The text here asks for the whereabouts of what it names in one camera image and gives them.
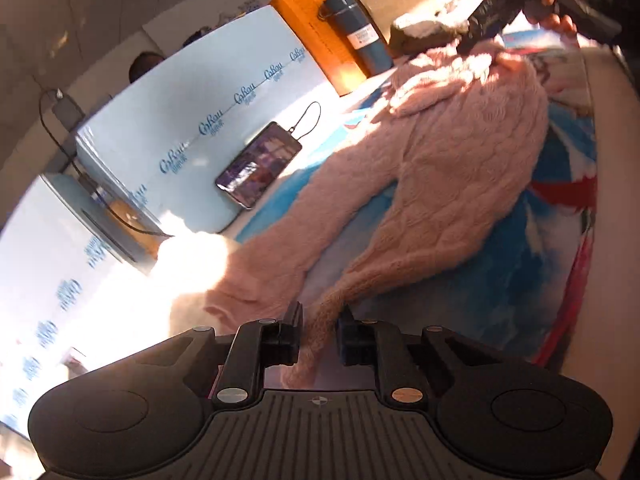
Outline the pink knitted sweater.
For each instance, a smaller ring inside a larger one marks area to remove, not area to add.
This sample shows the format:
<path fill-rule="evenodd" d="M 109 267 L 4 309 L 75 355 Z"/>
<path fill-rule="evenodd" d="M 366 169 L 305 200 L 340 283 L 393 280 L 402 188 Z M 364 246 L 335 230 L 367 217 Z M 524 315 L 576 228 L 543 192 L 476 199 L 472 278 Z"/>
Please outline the pink knitted sweater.
<path fill-rule="evenodd" d="M 298 361 L 282 376 L 288 387 L 310 386 L 344 307 L 482 248 L 532 180 L 547 128 L 547 93 L 527 58 L 494 42 L 467 56 L 450 46 L 418 55 L 286 214 L 232 252 L 205 310 L 229 330 L 275 318 L 352 217 L 393 188 L 367 248 L 311 306 Z"/>

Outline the anime printed desk mat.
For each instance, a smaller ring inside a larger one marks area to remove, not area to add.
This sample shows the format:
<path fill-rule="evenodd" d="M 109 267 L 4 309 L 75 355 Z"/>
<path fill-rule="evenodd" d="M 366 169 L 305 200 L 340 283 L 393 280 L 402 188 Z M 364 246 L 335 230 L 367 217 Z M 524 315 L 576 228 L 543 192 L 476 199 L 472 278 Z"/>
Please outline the anime printed desk mat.
<path fill-rule="evenodd" d="M 597 147 L 582 55 L 548 32 L 514 32 L 512 54 L 533 63 L 548 98 L 548 128 L 532 180 L 482 248 L 452 269 L 349 304 L 367 318 L 415 332 L 440 323 L 493 347 L 544 362 L 582 303 L 596 213 Z M 369 118 L 390 80 L 348 113 L 281 184 L 239 235 L 239 247 L 279 221 L 312 175 Z M 306 309 L 368 246 L 393 203 L 372 197 L 308 271 L 295 300 Z"/>

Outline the dark blue thermos bottle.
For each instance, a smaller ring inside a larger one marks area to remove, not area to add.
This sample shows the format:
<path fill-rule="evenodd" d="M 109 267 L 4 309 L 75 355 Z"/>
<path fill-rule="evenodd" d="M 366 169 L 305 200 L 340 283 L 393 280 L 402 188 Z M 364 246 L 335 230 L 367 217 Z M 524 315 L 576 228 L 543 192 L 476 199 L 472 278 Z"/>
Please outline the dark blue thermos bottle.
<path fill-rule="evenodd" d="M 324 0 L 318 18 L 327 21 L 346 41 L 358 66 L 368 77 L 390 70 L 393 59 L 356 0 Z"/>

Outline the black smartphone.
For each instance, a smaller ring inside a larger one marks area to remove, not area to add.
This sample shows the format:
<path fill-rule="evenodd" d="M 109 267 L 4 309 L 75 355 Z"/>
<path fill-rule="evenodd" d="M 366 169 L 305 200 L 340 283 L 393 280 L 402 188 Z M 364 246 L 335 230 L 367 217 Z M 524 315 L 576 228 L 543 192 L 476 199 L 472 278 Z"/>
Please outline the black smartphone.
<path fill-rule="evenodd" d="M 270 122 L 216 177 L 216 188 L 250 210 L 302 148 L 291 133 Z"/>

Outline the orange flat box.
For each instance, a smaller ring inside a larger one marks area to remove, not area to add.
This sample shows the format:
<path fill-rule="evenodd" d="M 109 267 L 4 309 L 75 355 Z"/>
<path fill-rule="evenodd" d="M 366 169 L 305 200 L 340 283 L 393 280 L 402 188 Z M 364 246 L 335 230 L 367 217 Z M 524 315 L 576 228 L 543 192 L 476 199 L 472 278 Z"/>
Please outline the orange flat box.
<path fill-rule="evenodd" d="M 271 0 L 340 96 L 367 79 L 352 46 L 328 22 L 319 18 L 324 0 Z"/>

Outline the light blue partition board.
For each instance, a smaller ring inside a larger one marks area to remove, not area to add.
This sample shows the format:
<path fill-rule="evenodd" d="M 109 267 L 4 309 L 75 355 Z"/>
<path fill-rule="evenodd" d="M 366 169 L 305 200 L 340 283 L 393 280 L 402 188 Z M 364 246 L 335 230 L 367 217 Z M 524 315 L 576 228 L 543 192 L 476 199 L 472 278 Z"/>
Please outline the light blue partition board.
<path fill-rule="evenodd" d="M 270 122 L 321 130 L 338 95 L 271 6 L 178 51 L 77 133 L 91 177 L 169 235 L 217 233 L 240 207 L 215 179 Z"/>

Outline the black power adapter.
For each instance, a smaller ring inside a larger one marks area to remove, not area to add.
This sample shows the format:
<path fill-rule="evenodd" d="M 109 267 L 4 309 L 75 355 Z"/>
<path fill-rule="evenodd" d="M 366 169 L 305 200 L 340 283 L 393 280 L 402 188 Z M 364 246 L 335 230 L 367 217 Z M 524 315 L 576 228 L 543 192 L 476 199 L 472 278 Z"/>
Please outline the black power adapter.
<path fill-rule="evenodd" d="M 86 117 L 81 107 L 67 94 L 64 94 L 62 98 L 55 99 L 52 105 L 52 113 L 69 133 L 75 132 Z"/>

